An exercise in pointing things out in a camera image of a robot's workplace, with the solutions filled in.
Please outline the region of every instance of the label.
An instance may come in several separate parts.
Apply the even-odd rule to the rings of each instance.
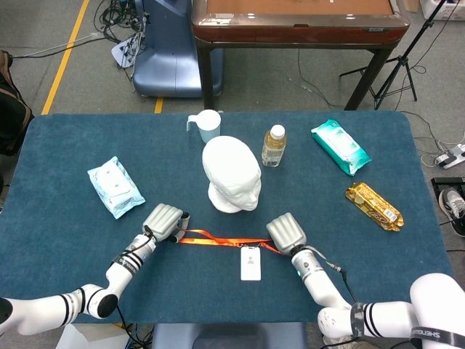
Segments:
[[[390,209],[385,209],[383,213],[390,222],[394,222],[397,219],[397,215]]]
[[[260,281],[262,269],[260,268],[260,248],[240,248],[240,279],[242,281]]]
[[[354,141],[350,135],[341,127],[338,127],[328,138],[335,151],[340,156],[347,157],[360,149],[360,146]]]
[[[274,149],[263,145],[262,160],[265,166],[277,166],[283,157],[284,148]]]

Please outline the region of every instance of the table leg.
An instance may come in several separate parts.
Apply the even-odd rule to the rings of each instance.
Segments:
[[[370,64],[368,64],[368,67],[358,82],[357,87],[355,87],[349,102],[347,102],[346,108],[344,108],[345,111],[357,110],[365,97],[366,92],[368,92],[375,78],[378,76],[379,71],[383,68],[383,65],[391,55],[392,50],[393,49],[377,49],[375,51]]]
[[[203,107],[205,109],[214,109],[210,51],[207,47],[197,47],[198,71],[201,75]]]

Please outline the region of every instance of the plastic bottle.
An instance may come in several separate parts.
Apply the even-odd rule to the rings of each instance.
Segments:
[[[262,162],[265,166],[276,167],[283,157],[287,137],[283,126],[275,125],[264,136]]]

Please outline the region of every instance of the blue tablecloth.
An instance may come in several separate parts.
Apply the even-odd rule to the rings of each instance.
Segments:
[[[343,173],[311,138],[336,119],[373,159],[355,177]],[[316,246],[348,270],[362,302],[408,300],[410,285],[431,272],[451,274],[407,119],[395,112],[224,113],[222,134],[260,158],[264,133],[285,126],[282,163],[262,168],[253,212],[223,214],[207,196],[203,143],[185,131],[185,114],[52,115],[29,127],[0,219],[0,296],[30,299],[107,286],[105,271],[142,230],[158,203],[191,214],[190,227],[220,237],[266,237],[265,225],[291,212]],[[103,206],[88,169],[117,156],[146,203],[119,220]],[[381,229],[344,197],[366,182],[398,208],[405,226]],[[240,280],[240,250],[162,243],[128,285],[128,322],[315,321],[320,309],[288,257],[266,249],[262,280]],[[328,274],[349,300],[340,275]],[[107,322],[117,321],[113,314]],[[79,316],[80,322],[96,322]]]

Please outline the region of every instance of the backpack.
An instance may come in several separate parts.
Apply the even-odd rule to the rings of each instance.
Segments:
[[[0,154],[15,155],[23,144],[26,129],[34,118],[13,84],[9,67],[13,59],[0,50]]]

